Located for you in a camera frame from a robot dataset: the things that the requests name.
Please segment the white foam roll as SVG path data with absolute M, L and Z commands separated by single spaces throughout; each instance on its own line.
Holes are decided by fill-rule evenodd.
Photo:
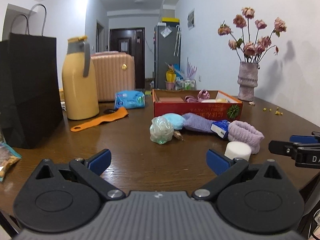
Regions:
M 229 159 L 241 158 L 249 161 L 252 149 L 244 142 L 232 141 L 226 146 L 224 155 Z

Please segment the blue tissue packet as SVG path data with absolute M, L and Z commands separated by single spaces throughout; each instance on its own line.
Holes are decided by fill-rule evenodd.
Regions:
M 217 134 L 220 138 L 226 139 L 228 137 L 228 127 L 230 122 L 227 120 L 220 120 L 212 122 L 210 130 Z

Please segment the lavender fluffy headband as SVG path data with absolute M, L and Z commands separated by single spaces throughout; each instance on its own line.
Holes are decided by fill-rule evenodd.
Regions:
M 228 126 L 228 140 L 247 144 L 252 154 L 260 151 L 260 143 L 264 138 L 263 133 L 247 122 L 233 121 Z

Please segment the purple woven cloth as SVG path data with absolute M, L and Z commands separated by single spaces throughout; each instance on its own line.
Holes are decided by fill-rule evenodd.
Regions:
M 184 118 L 183 127 L 185 129 L 194 132 L 213 133 L 210 129 L 213 123 L 212 120 L 193 113 L 184 114 L 182 117 Z

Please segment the light blue plush puff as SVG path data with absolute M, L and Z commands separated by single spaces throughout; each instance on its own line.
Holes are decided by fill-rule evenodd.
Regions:
M 167 113 L 164 114 L 163 117 L 173 125 L 174 130 L 179 131 L 183 129 L 183 124 L 185 122 L 185 118 L 183 116 L 175 113 Z

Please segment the white yellow plush toy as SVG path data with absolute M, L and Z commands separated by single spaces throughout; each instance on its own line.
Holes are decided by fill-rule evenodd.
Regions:
M 220 99 L 206 99 L 202 100 L 202 103 L 229 103 L 227 99 L 220 98 Z

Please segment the iridescent mesh bath pouf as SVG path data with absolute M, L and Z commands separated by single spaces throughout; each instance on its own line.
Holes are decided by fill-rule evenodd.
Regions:
M 174 126 L 165 117 L 159 116 L 151 121 L 150 140 L 159 145 L 163 145 L 172 140 Z

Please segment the pink satin bow scrunchie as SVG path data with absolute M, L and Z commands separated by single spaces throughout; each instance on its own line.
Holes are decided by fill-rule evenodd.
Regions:
M 210 99 L 210 93 L 203 89 L 198 92 L 197 96 L 188 95 L 185 97 L 184 101 L 188 103 L 202 102 L 204 100 Z

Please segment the pink layered sponge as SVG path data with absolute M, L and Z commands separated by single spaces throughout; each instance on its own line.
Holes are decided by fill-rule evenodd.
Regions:
M 165 102 L 169 102 L 169 103 L 184 103 L 184 100 L 180 97 L 160 97 L 159 98 L 159 102 L 161 103 L 165 103 Z

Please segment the red cardboard box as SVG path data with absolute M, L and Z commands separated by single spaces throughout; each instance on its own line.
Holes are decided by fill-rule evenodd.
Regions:
M 167 113 L 175 113 L 184 115 L 187 113 L 193 113 L 202 116 L 209 120 L 238 120 L 240 119 L 243 103 L 239 99 L 228 95 L 220 90 L 208 90 L 210 93 L 210 99 L 224 98 L 229 103 L 161 103 L 160 97 L 180 97 L 183 100 L 186 96 L 197 96 L 200 90 L 160 90 L 154 89 L 152 91 L 153 101 L 153 115 L 155 117 L 161 116 Z

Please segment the blue wet wipes pack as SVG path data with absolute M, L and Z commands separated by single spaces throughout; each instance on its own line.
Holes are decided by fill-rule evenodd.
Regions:
M 116 93 L 114 108 L 119 109 L 125 107 L 126 109 L 144 108 L 145 95 L 137 90 L 124 90 Z

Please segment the yellow bucket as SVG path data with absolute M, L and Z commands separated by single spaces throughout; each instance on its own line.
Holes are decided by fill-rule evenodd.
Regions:
M 174 70 L 168 70 L 166 72 L 166 81 L 169 83 L 174 83 L 176 80 L 176 74 Z

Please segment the dried pink roses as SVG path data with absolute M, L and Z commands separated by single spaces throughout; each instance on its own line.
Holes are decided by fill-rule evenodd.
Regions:
M 272 43 L 272 37 L 280 37 L 287 31 L 284 20 L 277 17 L 274 20 L 270 35 L 262 36 L 261 32 L 268 28 L 262 19 L 255 18 L 252 7 L 243 7 L 241 13 L 233 18 L 233 25 L 222 22 L 217 33 L 219 36 L 229 36 L 228 46 L 236 52 L 240 62 L 259 64 L 267 52 L 274 50 L 274 55 L 279 54 L 279 48 Z

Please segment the grey refrigerator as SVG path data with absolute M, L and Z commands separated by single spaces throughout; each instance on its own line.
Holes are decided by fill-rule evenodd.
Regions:
M 176 45 L 178 28 L 155 26 L 154 32 L 154 74 L 155 88 L 166 89 L 166 72 L 169 64 L 180 64 Z

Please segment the wall electrical panel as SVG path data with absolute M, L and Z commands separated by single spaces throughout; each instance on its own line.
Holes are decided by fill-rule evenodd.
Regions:
M 187 17 L 187 26 L 188 29 L 193 29 L 195 27 L 195 9 L 193 9 L 191 12 L 189 12 Z

